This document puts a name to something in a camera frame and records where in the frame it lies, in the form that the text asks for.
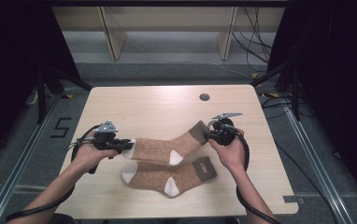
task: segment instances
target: sock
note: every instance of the sock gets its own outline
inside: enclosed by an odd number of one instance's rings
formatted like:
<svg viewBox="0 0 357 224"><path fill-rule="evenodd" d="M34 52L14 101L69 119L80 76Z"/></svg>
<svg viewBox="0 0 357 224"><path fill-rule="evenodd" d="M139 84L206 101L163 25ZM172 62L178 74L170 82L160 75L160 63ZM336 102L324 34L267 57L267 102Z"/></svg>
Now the sock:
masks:
<svg viewBox="0 0 357 224"><path fill-rule="evenodd" d="M136 161L122 168L129 187L156 190L173 198L217 176L209 157L177 166Z"/></svg>
<svg viewBox="0 0 357 224"><path fill-rule="evenodd" d="M156 140L136 138L133 146L122 152L123 157L137 161L158 161L177 165L192 151L207 142L205 134L208 131L205 123L200 120L188 132L173 140Z"/></svg>

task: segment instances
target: sock label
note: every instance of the sock label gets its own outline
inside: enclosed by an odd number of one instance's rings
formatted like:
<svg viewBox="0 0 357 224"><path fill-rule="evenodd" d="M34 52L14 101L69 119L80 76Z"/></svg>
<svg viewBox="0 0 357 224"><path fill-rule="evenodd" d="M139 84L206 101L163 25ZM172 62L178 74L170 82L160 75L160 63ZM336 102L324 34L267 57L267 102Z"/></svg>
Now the sock label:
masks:
<svg viewBox="0 0 357 224"><path fill-rule="evenodd" d="M202 157L194 161L193 168L195 169L196 175L202 183L217 176L217 172L214 169L214 166L211 163L209 157Z"/></svg>

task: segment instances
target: floor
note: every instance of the floor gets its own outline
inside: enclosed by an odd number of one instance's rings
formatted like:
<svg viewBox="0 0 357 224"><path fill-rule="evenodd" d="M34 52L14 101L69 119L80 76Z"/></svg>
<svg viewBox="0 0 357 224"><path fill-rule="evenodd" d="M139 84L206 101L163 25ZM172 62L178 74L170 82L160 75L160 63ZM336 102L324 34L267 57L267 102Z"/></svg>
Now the floor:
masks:
<svg viewBox="0 0 357 224"><path fill-rule="evenodd" d="M262 76L266 63L248 54L233 39L227 61L221 61L216 36L213 33L129 33L122 55L111 61L103 33L65 32L83 81L94 86L119 85L191 85L191 84L247 84L253 76ZM249 42L241 34L236 37ZM262 34L263 41L272 46L274 34ZM250 48L267 58L261 48ZM287 98L274 98L276 77L256 87L260 104L266 102L264 114L278 145L287 151L294 162L280 150L280 157L291 181L300 210L295 215L278 216L282 223L357 223L357 184L324 133L307 97L301 96L300 118L293 118ZM29 104L11 127L6 137L7 147L0 149L0 194L12 177L16 162L29 148L22 173L12 184L7 199L1 201L0 223L4 217L22 209L59 174L67 146L71 141L86 103L88 92L63 81L64 96L48 99L50 113L43 127L36 125L36 104ZM69 127L63 134L56 123ZM312 186L323 190L332 210ZM110 223L132 223L133 220L112 220ZM245 217L240 223L247 223ZM81 223L102 223L102 220L83 220Z"/></svg>

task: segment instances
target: handheld controller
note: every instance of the handheld controller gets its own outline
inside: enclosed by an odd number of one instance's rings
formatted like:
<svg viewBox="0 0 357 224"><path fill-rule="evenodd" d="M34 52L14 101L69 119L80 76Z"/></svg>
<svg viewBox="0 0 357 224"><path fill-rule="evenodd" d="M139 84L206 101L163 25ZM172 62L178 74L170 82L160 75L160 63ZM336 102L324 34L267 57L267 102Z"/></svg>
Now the handheld controller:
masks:
<svg viewBox="0 0 357 224"><path fill-rule="evenodd" d="M208 124L208 128L210 129L210 125L212 125L213 130L209 131L207 138L214 139L221 146L230 145L234 141L236 133L234 123L228 118L239 115L242 113L224 113L213 117L212 119L216 120L212 120Z"/></svg>
<svg viewBox="0 0 357 224"><path fill-rule="evenodd" d="M93 137L86 136L92 130L95 130L95 134ZM71 161L76 158L77 152L82 146L83 141L89 141L99 150L116 150L119 154L121 154L124 150L128 150L132 148L133 143L130 139L116 139L116 133L118 132L118 128L114 126L111 120L107 120L105 123L100 125L96 125L92 127L88 132L86 132L82 137L77 139L77 143L73 148L73 153L71 154ZM93 167L89 174L94 174L96 172L97 165Z"/></svg>

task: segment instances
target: cable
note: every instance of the cable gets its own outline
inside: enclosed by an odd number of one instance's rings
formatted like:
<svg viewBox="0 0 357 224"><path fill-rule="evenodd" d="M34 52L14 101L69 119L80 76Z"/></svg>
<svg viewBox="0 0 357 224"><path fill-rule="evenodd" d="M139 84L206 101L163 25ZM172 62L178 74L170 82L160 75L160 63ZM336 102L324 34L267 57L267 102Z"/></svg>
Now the cable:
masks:
<svg viewBox="0 0 357 224"><path fill-rule="evenodd" d="M224 124L222 122L216 121L216 123L220 124L220 128L222 130L227 130L231 133L234 133L240 140L240 142L243 145L243 149L245 150L245 163L243 165L243 168L245 169L245 171L248 170L249 167L249 160L250 160L250 149L249 149L249 145L246 142L246 139L243 137L243 134L240 133L234 126L231 126L229 124ZM272 224L279 224L279 222L275 219L273 219L272 217L268 216L267 214L259 211L258 209L254 208L253 206L251 206L249 203L246 202L246 200L243 199L242 195L240 194L240 191L236 185L236 197L239 200L239 202L250 212L252 212L254 215L256 215L257 217L262 218L265 221L268 221L269 223Z"/></svg>
<svg viewBox="0 0 357 224"><path fill-rule="evenodd" d="M40 207L37 207L37 208L32 208L32 209L29 209L29 210L24 210L24 211L20 211L20 212L9 214L6 217L6 222L9 222L10 220L15 219L15 218L27 217L27 216L30 216L30 215L33 215L33 214L41 213L41 212L47 211L47 210L49 210L49 209L51 209L53 207L56 207L59 204L63 203L65 200L67 200L68 197L71 196L73 191L74 191L74 187L71 190L69 190L62 198L60 198L59 200L57 200L57 201L55 201L53 203L49 203L47 205L40 206Z"/></svg>
<svg viewBox="0 0 357 224"><path fill-rule="evenodd" d="M249 47L246 47L245 45L243 45L237 38L236 35L234 33L232 33L232 36L234 37L234 39L236 40L237 44L239 44L240 47L242 47L242 49L244 49L245 51L249 52L250 54L252 54L254 57L260 59L261 61L263 61L264 63L268 63L268 61L264 58L262 58L260 55L258 55L257 53L255 53L254 51L252 51L251 49L249 49Z"/></svg>
<svg viewBox="0 0 357 224"><path fill-rule="evenodd" d="M244 39L246 39L247 41L251 42L252 44L261 45L261 46L265 46L266 48L272 49L271 46L265 44L264 42L260 42L260 43L259 43L259 42L255 42L254 40L248 39L247 37L245 37L245 36L243 35L242 32L240 32L240 35L241 35Z"/></svg>
<svg viewBox="0 0 357 224"><path fill-rule="evenodd" d="M290 110L290 109L287 107L286 110L285 110L283 113L280 113L280 114L278 114L278 115L271 116L271 117L265 117L265 118L266 118L266 119L275 119L275 118L278 118L278 117L280 117L280 116L286 114L287 112L289 112L289 110Z"/></svg>
<svg viewBox="0 0 357 224"><path fill-rule="evenodd" d="M82 141L85 139L86 135L88 135L88 133L90 133L92 130L96 129L100 127L100 125L95 125L93 126L91 129L89 129L84 135L82 135L76 143L71 143L70 144L70 148L71 147L74 147L73 148L73 153L71 155L71 161L75 158L76 154L77 154L77 151L80 147L80 144L82 143ZM63 203L65 200L67 200L71 194L73 193L74 191L74 188L75 188L75 185L73 186L73 188L71 190L69 190L62 198L56 200L55 202L52 202L52 203L48 203L46 205L43 205L43 206L40 206L40 207L37 207L37 208L32 208L32 209L28 209L28 210L23 210L23 211L19 211L19 212L15 212L15 213L12 213L12 214L9 214L7 217L6 217L6 222L9 222L10 220L12 219L15 219L15 218L19 218L19 217L27 217L27 216L30 216L30 215L33 215L33 214L37 214L37 213L41 213L41 212L44 212L44 211L47 211L53 207L56 207L56 206L59 206L59 204Z"/></svg>
<svg viewBox="0 0 357 224"><path fill-rule="evenodd" d="M264 108L266 103L268 103L271 100L275 100L275 99L284 99L284 98L291 98L292 96L278 96L278 97L271 97L269 99L267 99L266 101L263 102L263 104L261 105L261 108Z"/></svg>
<svg viewBox="0 0 357 224"><path fill-rule="evenodd" d="M265 105L265 106L263 106L263 109L275 107L275 106L277 106L277 105L291 105L291 104L292 104L292 103L289 102L289 103L278 103L278 104L274 104L274 105Z"/></svg>
<svg viewBox="0 0 357 224"><path fill-rule="evenodd" d="M245 12L250 20L250 23L251 23L251 26L253 28L253 33L255 34L255 36L258 38L258 40L260 41L260 43L262 43L262 49L263 49L263 52L265 54L265 57L267 58L267 60L269 61L268 57L269 57L269 51L266 50L266 47L265 47L265 44L263 42L263 40L261 39L261 33L260 33L260 26L258 24L258 15L259 15L259 11L260 11L260 8L259 7L256 7L255 8L255 24L253 25L252 23L252 20L251 20L251 17L248 13L248 11L246 10L245 8Z"/></svg>

